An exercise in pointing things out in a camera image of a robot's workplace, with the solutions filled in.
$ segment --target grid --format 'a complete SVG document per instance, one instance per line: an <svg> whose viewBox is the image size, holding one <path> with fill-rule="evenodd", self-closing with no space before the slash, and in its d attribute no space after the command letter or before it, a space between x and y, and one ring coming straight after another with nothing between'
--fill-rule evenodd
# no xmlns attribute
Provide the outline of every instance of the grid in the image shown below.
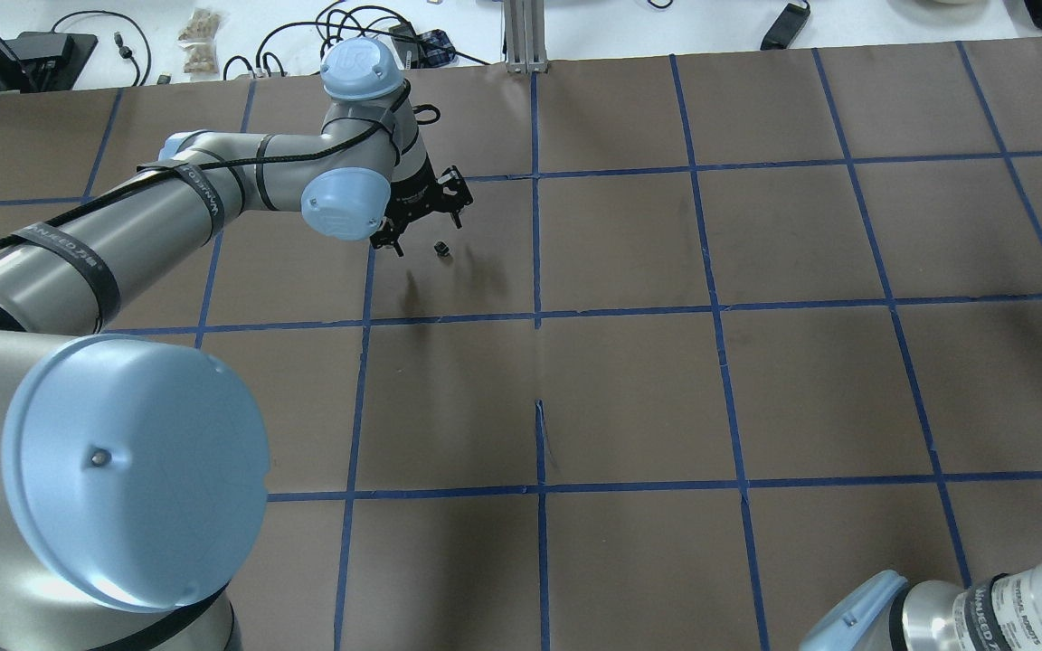
<svg viewBox="0 0 1042 651"><path fill-rule="evenodd" d="M866 166L880 166L887 164L910 164L911 161L975 161L994 160L1001 161L1010 175L1014 189L1020 197L1024 206L1025 217L1031 222L1031 227L1039 240L1039 247L1042 249L1042 225L1035 209L1025 185L1021 181L1014 160L1042 159L1042 149L1039 151L1013 152L1004 144L1004 137L997 126L992 106L989 104L987 95L981 86L975 67L972 66L966 46L959 43L958 50L963 60L964 70L970 79L976 99L978 99L984 117L988 120L993 140L997 145L996 152L989 153L968 153L968 154L936 154L936 155L909 155L909 156L852 156L850 146L848 146L847 133L844 132L843 120L840 119L840 109L836 106L836 99L833 94L832 80L827 77L826 67L823 66L823 58L818 50L814 50L812 55L816 72L818 72L819 82L822 93L826 96L828 111L833 121L837 140L839 140L841 157L817 160L788 160L788 161L746 161L745 164L711 164L699 165L695 153L695 140L690 123L690 112L692 107L687 100L686 83L684 83L681 71L679 71L678 58L669 57L669 70L671 71L671 85L676 94L676 110L683 124L683 137L686 143L687 162L686 166L673 167L648 167L648 168L621 168L621 169L595 169L595 170L573 170L573 172L542 172L541 168L541 125L539 125L539 101L541 100L542 78L535 75L530 79L530 134L531 134L531 170L528 174L507 174L507 175L487 175L471 176L469 181L476 184L491 184L492 182L504 181L528 181L531 190L531 235L532 235L532 309L531 311L508 311L508 312L485 312L485 314L450 314L438 315L438 317L414 317L414 318L374 318L373 317L373 292L374 273L376 268L375 252L369 251L367 256L365 272L365 291L363 315L359 319L340 321L299 321L299 322L276 322L276 323L239 323L239 325L210 325L208 323L208 312L210 308L212 294L216 284L216 277L219 275L221 262L221 250L223 250L223 235L214 241L212 247L210 260L207 270L206 284L202 293L202 307L199 310L199 319L194 326L163 326L162 328L141 328L117 330L128 333L145 334L145 336L160 336L160 334L184 334L194 336L195 346L203 345L205 334L214 332L237 332L237 331L272 331L272 330L324 330L324 329L352 329L359 330L359 370L356 375L356 391L354 397L354 411L351 429L351 448L348 455L347 483L346 490L339 491L301 491L301 492L272 492L270 502L293 503L293 502L336 502L343 503L343 525L342 536L340 536L340 562L339 577L336 585L336 606L332 615L333 619L333 647L343 648L345 646L345 608L350 597L350 559L353 552L353 520L354 510L357 503L367 500L411 500L411 499L448 499L468 497L491 497L491 496L535 496L537 498L537 547L538 547L538 596L539 596L539 620L534 622L534 626L539 630L539 640L543 650L556 648L553 643L551 631L551 576L550 576L550 525L549 506L547 498L553 495L570 494L621 494L621 492L646 492L653 494L658 491L736 491L739 495L739 506L742 526L742 545L744 546L745 561L747 561L747 573L751 587L751 602L753 619L756 622L758 643L764 651L776 648L771 643L771 631L774 622L766 617L766 598L764 580L762 579L760 553L755 537L755 516L751 509L751 492L755 490L795 490L795 487L816 487L816 486L874 486L874 485L934 485L938 491L940 505L943 508L943 519L946 522L948 535L950 539L951 551L954 553L956 561L961 579L965 585L970 584L972 572L969 568L966 552L964 552L963 537L960 534L959 523L954 507L951 505L951 498L948 487L951 484L971 482L1023 482L1042 481L1042 470L1029 471L976 471L976 473L949 473L943 470L942 458L940 458L939 446L932 435L931 421L927 414L926 404L923 403L921 386L915 371L913 354L909 346L909 336L904 331L901 322L900 308L904 305L958 305L958 304L1029 304L1031 302L1042 302L1042 293L1029 294L991 294L991 296L937 296L937 297L896 297L890 283L887 267L880 253L880 243L876 237L875 227L869 215L867 201L864 195L863 182L861 182L860 169ZM251 120L253 100L256 97L257 83L251 82L247 92L247 102L244 106L243 122L241 131L248 131ZM99 144L98 153L95 155L92 172L83 194L75 197L57 197L42 199L7 199L0 201L0 207L43 205L43 203L61 202L85 202L91 198L99 173L99 166L103 161L107 142L113 135L113 128L116 124L116 117L120 111L120 103L124 99L124 91L117 91L111 104L110 115L108 115L106 127L103 131L102 141ZM834 167L845 169L848 180L857 201L858 210L863 220L863 226L869 246L869 254L873 257L877 277L879 278L882 297L865 299L835 299L835 300L801 300L801 301L770 301L770 302L737 302L726 304L719 298L718 277L715 273L715 265L711 252L709 231L706 225L705 203L702 201L702 186L700 186L700 173L721 172L721 170L747 170L747 169L782 169L782 168L805 168L805 167ZM709 302L699 305L658 305L658 307L642 308L597 308L597 309L546 309L542 304L542 187L546 180L557 180L557 178L581 178L581 177L615 177L615 176L641 176L641 175L683 175L687 176L692 190L692 202L697 218L697 234L702 254L702 272L705 277ZM922 430L923 445L926 445L929 459L929 473L900 474L900 475L874 475L874 476L828 476L828 477L768 477L751 478L748 473L747 458L744 454L744 445L739 428L739 415L737 415L736 391L735 391L735 368L733 368L728 355L728 343L726 337L726 325L723 318L729 312L741 311L770 311L770 310L801 310L819 308L882 308L886 309L892 322L894 336L897 343L898 352L901 356L902 372L909 380L911 399L914 401L915 417L917 417L919 428ZM537 468L535 475L537 482L505 484L505 485L483 485L483 486L461 486L461 487L440 487L440 490L358 490L358 468L361 450L361 431L363 431L363 421L365 415L366 383L368 380L369 347L371 346L374 330L389 328L390 326L418 326L418 325L446 325L446 323L476 323L495 321L532 321L535 329L541 329L543 323L551 320L573 320L591 318L621 318L621 317L646 317L646 315L703 315L712 317L712 336L716 342L716 359L711 364L718 364L718 373L721 381L721 400L726 408L728 420L730 448L733 450L733 467L735 467L735 477L726 479L687 479L687 481L645 481L645 482L596 482L596 483L555 483L547 481L546 460L549 458L550 450L547 449L545 429L545 403L538 399L534 404L534 448Z"/></svg>

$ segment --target white surface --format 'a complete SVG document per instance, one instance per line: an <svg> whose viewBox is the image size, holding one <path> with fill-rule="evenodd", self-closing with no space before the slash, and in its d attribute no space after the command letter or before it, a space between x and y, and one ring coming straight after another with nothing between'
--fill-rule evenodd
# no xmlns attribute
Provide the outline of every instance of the white surface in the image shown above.
<svg viewBox="0 0 1042 651"><path fill-rule="evenodd" d="M365 0L348 0L359 5ZM491 0L375 0L404 14L418 30L446 30L455 48L500 61L503 19L499 3ZM766 29L787 0L675 0L673 7L658 10L645 0L545 0L546 48L549 58L623 58L656 54L756 50ZM943 4L935 0L812 0L813 12L797 48L845 45L978 41L993 37L1037 36L1024 0L973 0ZM79 9L126 12L140 22L152 43L153 83L162 72L173 82L188 81L182 74L178 31L196 5L224 11L226 20L216 34L220 66L232 54L255 58L262 37L286 22L311 21L327 0L0 0L0 32L14 37L20 31L50 29L58 17ZM384 22L386 28L392 22ZM123 32L125 42L142 61L146 57L140 36L119 18L88 17L69 21L63 30L99 34L96 49L76 87L128 85L133 69L121 60L111 33ZM269 44L289 72L312 74L318 70L319 37L314 28L293 28ZM232 77L244 68L232 69ZM215 79L216 77L194 78Z"/></svg>

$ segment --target plastic bag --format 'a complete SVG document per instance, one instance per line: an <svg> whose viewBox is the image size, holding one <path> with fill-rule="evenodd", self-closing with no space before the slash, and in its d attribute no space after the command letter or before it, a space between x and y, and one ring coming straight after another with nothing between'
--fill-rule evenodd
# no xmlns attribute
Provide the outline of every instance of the plastic bag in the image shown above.
<svg viewBox="0 0 1042 651"><path fill-rule="evenodd" d="M210 9L195 9L191 20L179 31L182 48L182 71L189 74L217 74L220 65L216 58L216 32L220 29L223 14Z"/></svg>

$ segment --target screw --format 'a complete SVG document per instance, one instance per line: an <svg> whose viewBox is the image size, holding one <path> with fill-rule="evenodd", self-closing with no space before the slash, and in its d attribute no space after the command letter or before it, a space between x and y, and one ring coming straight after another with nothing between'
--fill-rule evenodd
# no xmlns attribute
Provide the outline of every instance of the screw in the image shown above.
<svg viewBox="0 0 1042 651"><path fill-rule="evenodd" d="M91 465L96 469L102 469L111 461L111 453L104 449L96 449L95 454L91 454Z"/></svg>

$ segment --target blue cap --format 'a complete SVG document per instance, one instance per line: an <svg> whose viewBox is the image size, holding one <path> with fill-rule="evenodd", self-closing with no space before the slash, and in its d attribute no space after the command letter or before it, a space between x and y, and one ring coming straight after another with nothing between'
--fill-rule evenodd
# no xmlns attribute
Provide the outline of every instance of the blue cap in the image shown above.
<svg viewBox="0 0 1042 651"><path fill-rule="evenodd" d="M840 601L798 645L798 651L851 651L907 585L894 570L884 570Z"/></svg>
<svg viewBox="0 0 1042 651"><path fill-rule="evenodd" d="M327 170L313 178L300 197L307 225L340 240L364 240L380 227L393 186L365 167Z"/></svg>
<svg viewBox="0 0 1042 651"><path fill-rule="evenodd" d="M404 83L393 51L371 37L350 37L336 45L319 64L319 76L332 99L350 102L389 95Z"/></svg>
<svg viewBox="0 0 1042 651"><path fill-rule="evenodd" d="M195 349L119 334L34 366L3 425L3 484L34 555L88 597L157 614L231 580L271 457L242 380Z"/></svg>
<svg viewBox="0 0 1042 651"><path fill-rule="evenodd" d="M168 136L168 140L163 143L163 149L160 149L160 157L156 160L168 160L170 157L175 156L182 149L182 144L187 143L189 137L196 135L197 133L206 133L203 129L199 131L180 131L178 133L173 133Z"/></svg>

